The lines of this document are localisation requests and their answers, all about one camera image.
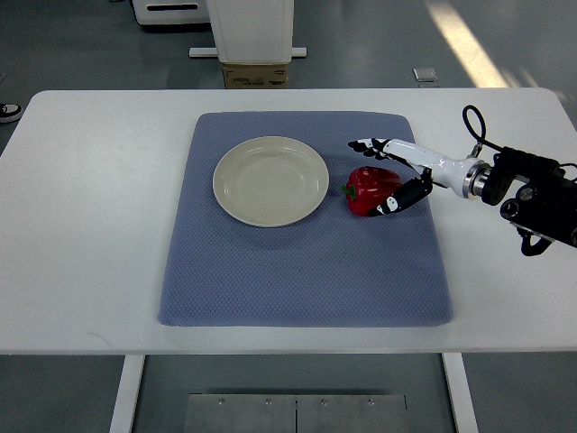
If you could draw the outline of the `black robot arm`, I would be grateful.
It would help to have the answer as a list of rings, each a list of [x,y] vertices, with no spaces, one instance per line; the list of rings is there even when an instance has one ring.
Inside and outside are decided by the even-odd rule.
[[[463,121],[476,144],[472,156],[483,146],[496,153],[493,164],[482,162],[465,178],[464,192],[479,197],[517,229],[521,253],[537,256],[553,242],[576,245],[576,180],[565,177],[567,163],[501,147],[486,139],[486,124],[481,111],[467,105]]]

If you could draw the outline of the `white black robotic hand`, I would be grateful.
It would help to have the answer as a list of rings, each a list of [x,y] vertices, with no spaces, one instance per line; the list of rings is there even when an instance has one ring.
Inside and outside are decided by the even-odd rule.
[[[490,166],[476,157],[453,160],[445,155],[399,139],[361,139],[349,146],[366,157],[398,161],[418,176],[368,211],[370,217],[402,212],[431,193],[433,186],[452,189],[461,198],[479,196]]]

